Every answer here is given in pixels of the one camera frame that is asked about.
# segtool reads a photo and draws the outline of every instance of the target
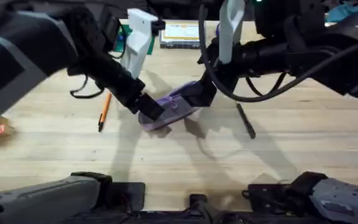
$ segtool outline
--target wooden tabletop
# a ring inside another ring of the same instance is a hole
[[[209,37],[215,27],[207,23]],[[244,23],[243,41],[257,38],[253,23]],[[140,78],[157,98],[198,80],[204,70],[199,56],[199,50],[163,50],[156,43]],[[276,78],[255,83],[268,91]],[[0,190],[87,170],[117,182],[144,182],[148,210],[182,210],[192,193],[208,194],[219,208],[248,209],[241,197],[247,184],[291,182],[306,170],[358,184],[358,100],[313,80],[272,100],[242,104],[257,133],[251,140],[235,102],[220,93],[211,108],[153,133],[112,100],[99,133],[106,93],[72,98],[69,90],[83,79],[58,72],[5,114],[17,134],[0,147]],[[90,82],[86,92],[96,90]],[[253,95],[243,80],[236,93]]]

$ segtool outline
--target purple sponge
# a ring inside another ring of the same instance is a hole
[[[196,82],[189,82],[183,87],[194,83]],[[153,121],[144,114],[139,113],[139,123],[145,130],[151,131],[168,126],[180,119],[186,118],[199,109],[190,106],[187,101],[181,97],[178,93],[181,88],[174,89],[169,95],[163,96],[157,100],[157,103],[164,108],[164,112],[157,118],[157,120]]]

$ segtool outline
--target white bracket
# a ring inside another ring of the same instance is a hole
[[[219,12],[219,60],[231,62],[233,44],[240,42],[244,0],[225,0]]]
[[[121,65],[131,73],[133,79],[136,79],[142,70],[152,41],[152,22],[158,18],[140,9],[128,9],[128,19],[129,27],[133,31],[127,37]]]

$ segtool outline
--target green circuit board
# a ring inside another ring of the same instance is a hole
[[[129,34],[132,33],[132,29],[129,28],[129,25],[122,25],[122,26],[125,30],[126,35],[129,36]],[[124,34],[122,32],[122,29],[120,28],[113,51],[114,52],[122,52],[124,50],[124,44],[125,44],[124,43]],[[153,48],[154,48],[154,37],[152,38],[152,41],[149,46],[149,50],[147,51],[148,55],[152,54]]]

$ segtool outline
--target paper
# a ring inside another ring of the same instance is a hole
[[[191,21],[166,21],[162,41],[199,41],[198,23]]]

